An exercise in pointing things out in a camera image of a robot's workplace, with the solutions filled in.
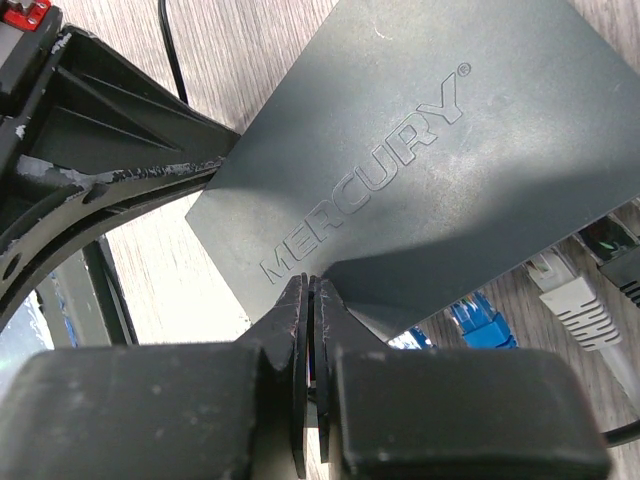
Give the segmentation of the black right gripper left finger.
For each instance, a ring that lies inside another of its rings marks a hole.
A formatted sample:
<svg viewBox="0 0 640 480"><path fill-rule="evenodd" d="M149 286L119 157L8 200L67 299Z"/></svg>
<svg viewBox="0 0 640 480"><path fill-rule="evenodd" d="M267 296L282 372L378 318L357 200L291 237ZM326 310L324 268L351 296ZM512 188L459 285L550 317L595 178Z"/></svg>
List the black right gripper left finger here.
<svg viewBox="0 0 640 480"><path fill-rule="evenodd" d="M306 275L232 342L60 349L1 405L5 479L302 479Z"/></svg>

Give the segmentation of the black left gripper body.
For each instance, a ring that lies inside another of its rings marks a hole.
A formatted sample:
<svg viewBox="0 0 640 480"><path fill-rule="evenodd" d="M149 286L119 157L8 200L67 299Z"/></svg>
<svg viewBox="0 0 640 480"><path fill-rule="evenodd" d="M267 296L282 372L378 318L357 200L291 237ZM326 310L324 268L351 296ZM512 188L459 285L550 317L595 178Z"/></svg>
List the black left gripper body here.
<svg viewBox="0 0 640 480"><path fill-rule="evenodd" d="M26 135L40 95L41 70L61 28L62 12L52 2L1 3L1 163Z"/></svg>

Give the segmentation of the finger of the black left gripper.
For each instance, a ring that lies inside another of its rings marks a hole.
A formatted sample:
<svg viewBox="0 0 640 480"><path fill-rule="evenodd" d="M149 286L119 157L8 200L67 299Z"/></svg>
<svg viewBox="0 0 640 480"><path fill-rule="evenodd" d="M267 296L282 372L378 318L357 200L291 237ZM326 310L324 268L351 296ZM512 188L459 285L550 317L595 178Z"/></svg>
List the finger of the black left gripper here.
<svg viewBox="0 0 640 480"><path fill-rule="evenodd" d="M100 235L201 190L221 159L84 174L21 159L1 199L1 325L44 278Z"/></svg>
<svg viewBox="0 0 640 480"><path fill-rule="evenodd" d="M16 154L81 173L203 165L239 138L75 27L57 36L14 118Z"/></svg>

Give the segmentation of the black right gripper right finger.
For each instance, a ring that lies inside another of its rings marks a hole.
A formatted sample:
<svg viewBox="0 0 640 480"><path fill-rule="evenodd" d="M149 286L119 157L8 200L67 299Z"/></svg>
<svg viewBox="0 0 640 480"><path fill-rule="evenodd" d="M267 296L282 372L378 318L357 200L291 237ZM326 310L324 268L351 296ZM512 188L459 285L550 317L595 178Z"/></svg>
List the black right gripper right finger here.
<svg viewBox="0 0 640 480"><path fill-rule="evenodd" d="M333 479L605 479L572 369L535 349L400 350L311 281L321 460Z"/></svg>

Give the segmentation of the black network switch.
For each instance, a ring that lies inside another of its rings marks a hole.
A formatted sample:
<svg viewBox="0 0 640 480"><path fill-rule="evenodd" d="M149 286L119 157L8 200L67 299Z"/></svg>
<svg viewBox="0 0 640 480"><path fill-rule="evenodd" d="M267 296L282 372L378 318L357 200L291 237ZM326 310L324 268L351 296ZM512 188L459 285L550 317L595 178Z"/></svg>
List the black network switch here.
<svg viewBox="0 0 640 480"><path fill-rule="evenodd" d="M187 221L251 320L392 338L639 192L639 77L565 1L338 3Z"/></svg>

